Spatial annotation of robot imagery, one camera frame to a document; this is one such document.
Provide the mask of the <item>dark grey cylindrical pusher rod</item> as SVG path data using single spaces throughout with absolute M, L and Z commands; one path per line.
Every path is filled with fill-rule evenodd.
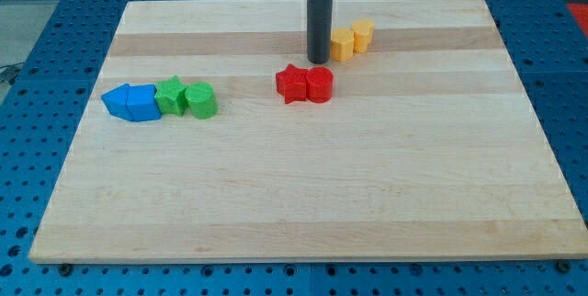
M 307 0 L 307 57 L 311 63 L 330 59 L 333 0 Z

